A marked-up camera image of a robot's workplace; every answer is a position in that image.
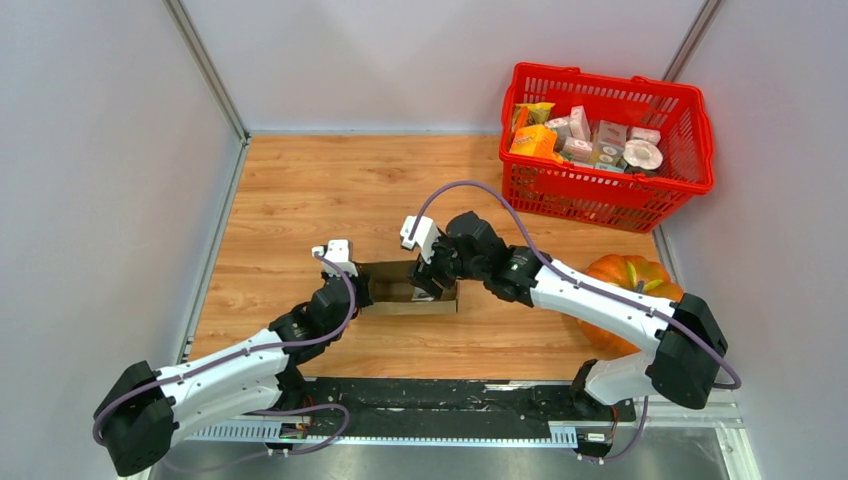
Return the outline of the brown cardboard paper box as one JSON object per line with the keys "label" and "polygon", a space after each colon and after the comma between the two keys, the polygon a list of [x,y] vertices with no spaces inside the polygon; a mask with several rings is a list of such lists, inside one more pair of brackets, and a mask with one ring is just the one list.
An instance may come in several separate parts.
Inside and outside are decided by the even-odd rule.
{"label": "brown cardboard paper box", "polygon": [[415,260],[362,263],[362,274],[369,276],[373,303],[362,309],[372,316],[450,315],[458,311],[458,286],[445,290],[440,299],[413,286],[407,274]]}

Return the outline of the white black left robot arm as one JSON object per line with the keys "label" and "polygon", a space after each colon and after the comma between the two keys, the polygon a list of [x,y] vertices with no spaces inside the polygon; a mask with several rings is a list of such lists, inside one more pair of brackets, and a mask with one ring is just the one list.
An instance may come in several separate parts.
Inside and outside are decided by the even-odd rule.
{"label": "white black left robot arm", "polygon": [[93,418],[93,436],[118,475],[139,473],[188,436],[243,414],[316,411],[299,365],[334,341],[371,305],[370,276],[353,263],[327,268],[311,299],[247,340],[194,361],[127,367]]}

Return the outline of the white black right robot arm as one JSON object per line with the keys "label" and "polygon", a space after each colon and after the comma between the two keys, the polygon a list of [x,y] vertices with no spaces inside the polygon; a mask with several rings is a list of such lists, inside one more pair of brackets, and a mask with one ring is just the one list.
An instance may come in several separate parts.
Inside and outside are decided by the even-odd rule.
{"label": "white black right robot arm", "polygon": [[583,418],[654,394],[701,410],[718,386],[728,342],[707,302],[694,294],[672,300],[613,286],[546,253],[506,245],[472,211],[455,217],[446,230],[428,217],[409,216],[400,242],[419,252],[409,282],[435,298],[460,280],[479,281],[500,300],[563,313],[634,345],[633,354],[580,367],[570,404]]}

